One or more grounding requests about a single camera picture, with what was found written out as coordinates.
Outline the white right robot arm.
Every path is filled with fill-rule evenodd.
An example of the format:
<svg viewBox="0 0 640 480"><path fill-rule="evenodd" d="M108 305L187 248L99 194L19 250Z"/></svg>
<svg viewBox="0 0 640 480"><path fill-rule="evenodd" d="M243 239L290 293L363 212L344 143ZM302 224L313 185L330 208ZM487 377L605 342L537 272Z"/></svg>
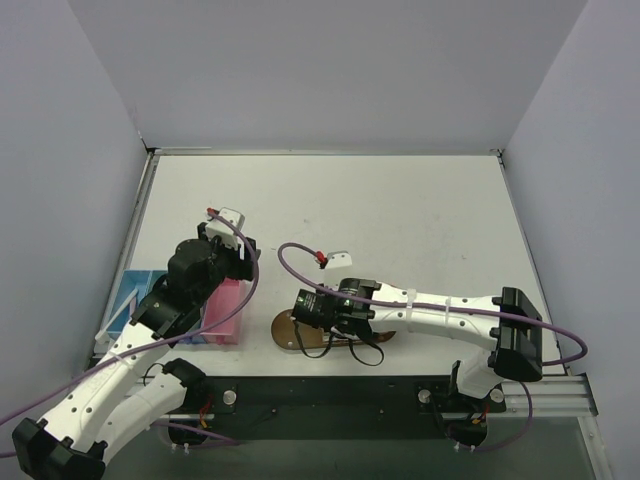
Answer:
<svg viewBox="0 0 640 480"><path fill-rule="evenodd" d="M448 338L476 348L457 360L454 390L483 399L503 380L537 382L543 377L540 316L519 289L498 296L451 297L403 290L392 285L345 278L336 290L301 289L293 320L327 332L331 338L372 345L386 332Z"/></svg>

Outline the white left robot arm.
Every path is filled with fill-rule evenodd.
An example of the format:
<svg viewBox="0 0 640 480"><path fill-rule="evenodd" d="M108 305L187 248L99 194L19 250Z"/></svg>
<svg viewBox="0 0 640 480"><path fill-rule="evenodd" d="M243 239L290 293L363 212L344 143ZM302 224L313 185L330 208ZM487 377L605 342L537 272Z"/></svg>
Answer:
<svg viewBox="0 0 640 480"><path fill-rule="evenodd" d="M227 279L255 283L255 242L242 232L244 218L212 212L198 236L181 242L139 303L120 336L94 368L40 419L24 418L12 432L21 470L33 479L100 479L113 457L139 433L177 408L204 402L205 375L177 359L137 393L130 390L179 341L198 334L202 308Z"/></svg>

